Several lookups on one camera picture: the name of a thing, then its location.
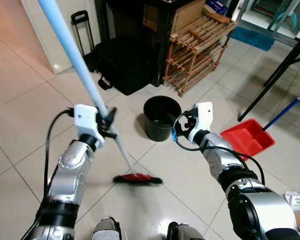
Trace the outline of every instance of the tiled floor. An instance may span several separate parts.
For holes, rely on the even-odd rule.
[[[96,152],[86,181],[76,239],[88,240],[102,217],[113,216],[121,223],[124,239],[159,240],[160,223],[173,220],[191,224],[207,240],[237,240],[225,194],[210,176],[206,160],[198,152],[180,149],[170,139],[149,140],[143,130],[143,105],[155,95],[176,99],[183,110],[196,102],[211,101],[211,129],[219,133],[237,124],[237,115],[290,50],[280,42],[265,52],[231,40],[217,70],[183,98],[164,86],[148,85],[130,96],[115,89],[100,90],[106,104],[118,108],[115,124],[135,167],[161,177],[164,184],[114,185],[112,177],[128,168],[115,143],[108,139]],[[265,125],[299,94],[300,63],[286,71],[247,119]],[[32,223],[43,195],[46,130],[58,112],[78,103],[91,104],[91,100],[74,70],[54,76],[19,41],[13,22],[0,7],[0,240],[20,239]],[[300,191],[300,103],[268,132],[276,144],[256,157],[265,170],[266,184],[279,194]],[[52,138],[50,170],[76,138],[73,119],[63,117]],[[248,165],[256,170],[250,162]]]

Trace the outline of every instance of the table leg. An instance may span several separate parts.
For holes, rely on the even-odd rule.
[[[265,86],[263,91],[256,97],[256,99],[251,103],[251,105],[245,110],[245,112],[238,117],[238,121],[241,122],[242,119],[254,108],[255,105],[263,98],[263,96],[269,91],[269,89],[276,83],[276,81],[280,78],[280,76],[286,71],[289,67],[290,62],[294,61],[298,55],[300,54],[300,41],[295,45],[295,47],[291,50],[288,56],[284,59],[284,64],[277,71],[276,75],[269,81],[269,83]]]

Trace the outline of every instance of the wooden shelf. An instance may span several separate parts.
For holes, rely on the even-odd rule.
[[[236,22],[223,18],[204,16],[171,34],[163,84],[175,87],[181,97],[219,65],[237,26]]]

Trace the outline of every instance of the metal frame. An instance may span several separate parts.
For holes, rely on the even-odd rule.
[[[260,27],[260,26],[257,26],[251,22],[248,22],[248,21],[245,21],[245,20],[242,20],[242,16],[244,14],[244,12],[246,11],[246,8],[247,8],[247,5],[249,3],[250,0],[244,0],[243,2],[243,5],[242,5],[242,8],[239,12],[239,15],[237,17],[237,22],[239,23],[239,25],[241,27],[244,27],[244,28],[247,28],[247,29],[250,29],[250,30],[253,30],[253,31],[256,31],[260,34],[263,34],[263,35],[266,35],[268,37],[272,37],[280,42],[283,42],[285,44],[288,44],[292,47],[294,47],[296,44],[297,44],[297,41],[288,37],[288,36],[285,36],[281,33],[278,33],[278,29],[282,26],[282,23],[286,20],[287,16],[288,16],[288,13],[290,11],[290,9],[292,8],[292,6],[294,5],[294,3],[296,2],[296,0],[293,0],[289,7],[287,8],[287,11],[285,13],[285,15],[281,18],[281,20],[279,21],[279,23],[276,25],[275,29],[274,30],[271,30],[271,28],[273,27],[275,21],[276,21],[276,18],[278,17],[277,15],[279,14],[275,14],[275,16],[272,18],[272,21],[271,23],[269,24],[269,26],[267,27],[267,29],[263,28],[263,27]],[[281,4],[281,6],[279,7],[278,9],[278,12],[280,12],[282,9],[281,8],[284,8],[285,5],[283,5],[283,2]]]

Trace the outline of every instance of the blue dustpan handle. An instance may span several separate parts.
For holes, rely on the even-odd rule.
[[[279,16],[276,18],[275,21],[279,21],[285,15],[285,11],[280,13]]]
[[[296,105],[300,101],[300,96],[298,96],[295,100],[293,100],[285,109],[283,109],[274,119],[272,119],[262,131],[267,130],[272,124],[274,124],[279,118],[281,118],[286,112],[288,112],[294,105]]]
[[[298,23],[297,15],[295,13],[292,13],[291,18],[292,18],[292,32],[294,33],[296,31],[297,23]]]

